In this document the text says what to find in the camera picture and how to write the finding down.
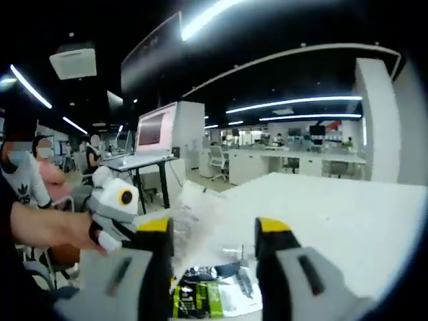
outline face mask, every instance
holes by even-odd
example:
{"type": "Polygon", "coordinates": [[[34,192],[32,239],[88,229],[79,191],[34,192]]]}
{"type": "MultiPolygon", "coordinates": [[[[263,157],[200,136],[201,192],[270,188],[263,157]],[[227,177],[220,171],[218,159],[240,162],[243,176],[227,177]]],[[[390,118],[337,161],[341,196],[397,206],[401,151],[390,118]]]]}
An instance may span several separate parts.
{"type": "Polygon", "coordinates": [[[39,150],[39,156],[41,158],[48,158],[49,156],[51,156],[51,149],[50,148],[38,148],[39,150]]]}
{"type": "Polygon", "coordinates": [[[9,161],[14,164],[15,166],[19,166],[25,156],[26,151],[25,150],[14,150],[7,153],[7,156],[9,157],[9,161]]]}

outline computer monitor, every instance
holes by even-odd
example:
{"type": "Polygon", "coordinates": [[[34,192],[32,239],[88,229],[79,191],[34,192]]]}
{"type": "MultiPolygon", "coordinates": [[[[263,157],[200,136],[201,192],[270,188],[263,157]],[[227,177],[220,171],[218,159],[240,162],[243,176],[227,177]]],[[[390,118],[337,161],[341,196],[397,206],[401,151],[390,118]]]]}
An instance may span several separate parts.
{"type": "Polygon", "coordinates": [[[309,127],[309,133],[314,136],[324,136],[326,134],[326,127],[325,126],[310,126],[309,127]]]}
{"type": "Polygon", "coordinates": [[[135,139],[135,153],[172,149],[177,103],[140,116],[135,139]]]}

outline black ceiling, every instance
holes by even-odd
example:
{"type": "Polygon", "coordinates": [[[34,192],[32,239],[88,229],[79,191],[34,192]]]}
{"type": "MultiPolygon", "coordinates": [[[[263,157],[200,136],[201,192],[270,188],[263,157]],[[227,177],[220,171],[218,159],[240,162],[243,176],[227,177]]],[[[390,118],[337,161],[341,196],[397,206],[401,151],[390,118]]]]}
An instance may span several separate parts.
{"type": "MultiPolygon", "coordinates": [[[[4,34],[3,43],[8,50],[0,61],[1,75],[9,73],[9,64],[14,64],[53,108],[44,108],[19,84],[0,93],[0,107],[24,109],[31,105],[37,110],[41,123],[69,134],[80,132],[65,123],[62,116],[90,132],[95,131],[92,123],[99,121],[107,123],[107,129],[116,130],[110,124],[125,124],[129,120],[129,99],[134,99],[126,98],[125,107],[119,113],[110,112],[106,91],[122,95],[122,60],[173,13],[181,10],[183,25],[186,25],[214,2],[176,0],[137,4],[126,1],[126,4],[102,7],[87,5],[84,9],[38,5],[34,10],[22,11],[19,23],[16,16],[4,16],[3,24],[10,21],[14,27],[4,34]],[[95,44],[98,75],[60,81],[49,56],[61,45],[81,41],[95,44]]],[[[302,47],[302,43],[309,47],[323,43],[374,45],[379,42],[380,46],[400,51],[391,41],[391,35],[380,34],[363,12],[358,1],[243,1],[183,43],[185,57],[179,76],[171,78],[161,91],[142,92],[136,97],[136,113],[156,108],[159,103],[178,100],[192,88],[235,66],[302,47]]],[[[357,57],[382,59],[390,72],[396,62],[393,55],[362,49],[299,53],[235,72],[184,99],[204,102],[210,123],[245,120],[254,124],[261,116],[274,116],[272,111],[263,109],[230,115],[225,115],[225,111],[259,102],[352,94],[357,57]]],[[[321,110],[340,112],[347,106],[348,103],[301,104],[294,106],[294,111],[303,114],[321,110]]]]}

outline white table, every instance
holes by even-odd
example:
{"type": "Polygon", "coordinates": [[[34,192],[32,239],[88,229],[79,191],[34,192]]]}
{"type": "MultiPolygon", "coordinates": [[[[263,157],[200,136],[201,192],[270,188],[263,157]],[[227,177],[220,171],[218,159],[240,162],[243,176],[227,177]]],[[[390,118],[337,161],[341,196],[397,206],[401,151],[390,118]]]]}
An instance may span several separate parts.
{"type": "Polygon", "coordinates": [[[248,154],[264,157],[290,157],[290,158],[316,158],[323,161],[336,161],[344,163],[366,164],[366,161],[354,154],[330,154],[318,152],[296,152],[292,150],[257,150],[257,149],[229,149],[224,153],[248,154]]]}
{"type": "Polygon", "coordinates": [[[229,149],[229,181],[234,185],[246,183],[268,173],[280,172],[283,158],[299,159],[299,174],[322,176],[323,162],[344,162],[365,165],[366,161],[355,154],[328,154],[296,152],[290,150],[229,149]]]}
{"type": "MultiPolygon", "coordinates": [[[[280,219],[302,246],[315,248],[342,271],[354,294],[380,301],[420,238],[428,188],[272,173],[223,194],[224,218],[208,237],[217,249],[253,244],[256,217],[280,219]]],[[[223,263],[208,251],[199,256],[201,265],[223,263]]],[[[234,320],[260,321],[261,312],[234,320]]]]}

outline white office chair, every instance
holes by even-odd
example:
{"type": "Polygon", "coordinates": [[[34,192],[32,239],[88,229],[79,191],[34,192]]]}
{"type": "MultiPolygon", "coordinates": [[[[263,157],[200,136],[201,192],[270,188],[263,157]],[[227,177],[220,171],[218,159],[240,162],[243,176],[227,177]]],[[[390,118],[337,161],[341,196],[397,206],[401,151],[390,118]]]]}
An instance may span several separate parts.
{"type": "Polygon", "coordinates": [[[221,169],[221,173],[215,175],[211,181],[219,177],[223,177],[224,181],[227,181],[229,178],[228,170],[228,160],[225,158],[223,151],[220,146],[210,146],[209,150],[211,151],[211,160],[209,164],[214,167],[219,167],[221,169]]]}

